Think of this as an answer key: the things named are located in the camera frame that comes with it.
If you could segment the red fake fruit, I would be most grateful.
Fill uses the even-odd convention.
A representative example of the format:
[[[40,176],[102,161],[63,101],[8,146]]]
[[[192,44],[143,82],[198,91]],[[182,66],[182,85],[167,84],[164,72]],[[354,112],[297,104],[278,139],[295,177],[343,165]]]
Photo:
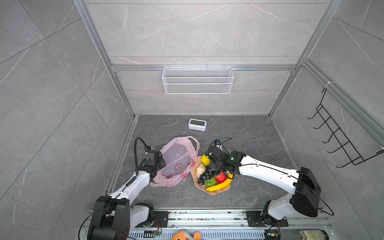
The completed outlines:
[[[220,172],[215,175],[215,179],[217,184],[221,184],[227,179],[227,176],[223,172]]]

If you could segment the yellow fake lemon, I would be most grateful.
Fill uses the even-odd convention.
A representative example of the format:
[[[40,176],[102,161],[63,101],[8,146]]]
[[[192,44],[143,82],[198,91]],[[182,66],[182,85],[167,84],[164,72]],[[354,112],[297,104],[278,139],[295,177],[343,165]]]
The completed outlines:
[[[202,163],[204,166],[208,167],[208,166],[210,165],[210,163],[211,163],[211,160],[210,160],[206,155],[203,155],[203,156],[201,157],[201,163]]]

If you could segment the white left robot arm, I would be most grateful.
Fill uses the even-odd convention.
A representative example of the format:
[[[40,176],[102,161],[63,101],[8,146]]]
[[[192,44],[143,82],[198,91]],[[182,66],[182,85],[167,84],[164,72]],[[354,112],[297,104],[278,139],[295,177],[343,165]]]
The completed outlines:
[[[153,205],[131,208],[131,204],[165,165],[163,155],[137,137],[134,141],[134,163],[132,177],[116,192],[99,197],[93,212],[86,217],[86,220],[91,219],[88,240],[125,240],[131,226],[150,225],[154,221]]]

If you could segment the pink wavy plate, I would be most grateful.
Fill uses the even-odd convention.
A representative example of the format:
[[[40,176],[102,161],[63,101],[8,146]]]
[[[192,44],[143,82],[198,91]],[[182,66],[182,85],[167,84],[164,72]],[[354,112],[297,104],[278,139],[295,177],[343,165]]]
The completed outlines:
[[[214,196],[214,195],[217,195],[217,194],[219,194],[219,193],[223,193],[223,192],[225,192],[225,191],[228,191],[228,190],[231,188],[231,185],[228,185],[226,188],[223,188],[223,189],[218,190],[218,191],[215,191],[215,192],[207,192],[207,191],[206,191],[207,186],[203,186],[203,185],[200,185],[200,184],[198,183],[198,177],[196,176],[196,169],[197,169],[197,167],[202,163],[202,162],[201,162],[201,158],[202,158],[201,156],[198,156],[196,163],[195,163],[194,166],[191,168],[191,175],[192,175],[192,178],[193,178],[195,187],[196,187],[197,189],[203,191],[204,193],[211,195],[211,196]]]

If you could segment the beige fake fruit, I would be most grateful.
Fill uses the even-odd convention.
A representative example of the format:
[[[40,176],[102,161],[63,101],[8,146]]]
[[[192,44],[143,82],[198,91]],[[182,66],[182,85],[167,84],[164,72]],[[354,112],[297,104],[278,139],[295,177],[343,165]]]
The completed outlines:
[[[206,167],[204,164],[199,164],[196,168],[196,177],[199,178],[206,171]]]

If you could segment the black fake grapes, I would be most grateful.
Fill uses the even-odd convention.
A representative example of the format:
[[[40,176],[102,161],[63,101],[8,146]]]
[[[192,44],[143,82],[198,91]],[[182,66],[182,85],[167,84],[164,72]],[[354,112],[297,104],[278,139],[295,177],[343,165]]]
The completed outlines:
[[[211,169],[207,169],[198,179],[198,183],[200,185],[204,185],[204,181],[206,179],[210,179],[211,177],[215,177],[216,174],[219,174],[220,171],[218,170],[211,170]]]

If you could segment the green fake apple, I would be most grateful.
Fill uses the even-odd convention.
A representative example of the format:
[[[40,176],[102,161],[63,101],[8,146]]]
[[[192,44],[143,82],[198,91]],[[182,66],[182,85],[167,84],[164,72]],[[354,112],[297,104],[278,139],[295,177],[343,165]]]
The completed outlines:
[[[206,179],[205,181],[204,181],[204,185],[206,186],[206,187],[213,187],[213,186],[215,186],[217,184],[217,181],[216,181],[216,178],[215,177],[211,177],[210,179]]]

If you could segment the yellow fake banana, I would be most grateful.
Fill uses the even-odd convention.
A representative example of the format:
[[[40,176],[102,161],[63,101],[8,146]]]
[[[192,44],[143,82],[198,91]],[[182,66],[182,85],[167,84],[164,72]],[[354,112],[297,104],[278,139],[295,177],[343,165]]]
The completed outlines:
[[[233,174],[228,174],[227,179],[223,183],[216,184],[213,187],[206,188],[206,191],[208,191],[208,192],[216,192],[216,191],[222,190],[222,189],[228,187],[231,184],[232,179],[233,179]]]

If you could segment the pink plastic shopping bag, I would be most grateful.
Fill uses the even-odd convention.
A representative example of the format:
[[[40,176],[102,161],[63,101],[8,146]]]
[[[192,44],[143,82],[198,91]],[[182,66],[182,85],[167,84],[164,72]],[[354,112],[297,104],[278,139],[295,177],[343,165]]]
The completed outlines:
[[[183,181],[195,165],[200,143],[192,136],[177,137],[161,149],[166,166],[157,172],[150,186],[174,187]]]

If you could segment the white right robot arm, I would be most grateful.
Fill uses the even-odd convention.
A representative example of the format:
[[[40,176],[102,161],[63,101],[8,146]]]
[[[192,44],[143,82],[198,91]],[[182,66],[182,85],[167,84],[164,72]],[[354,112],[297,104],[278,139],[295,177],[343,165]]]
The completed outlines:
[[[257,217],[267,226],[277,226],[290,215],[315,218],[321,212],[321,187],[307,168],[298,171],[277,167],[238,151],[228,153],[225,147],[218,144],[210,145],[201,157],[200,165],[205,171],[196,176],[198,183],[206,187],[206,192],[224,190],[230,186],[235,175],[253,177],[285,190],[283,197],[267,201]]]

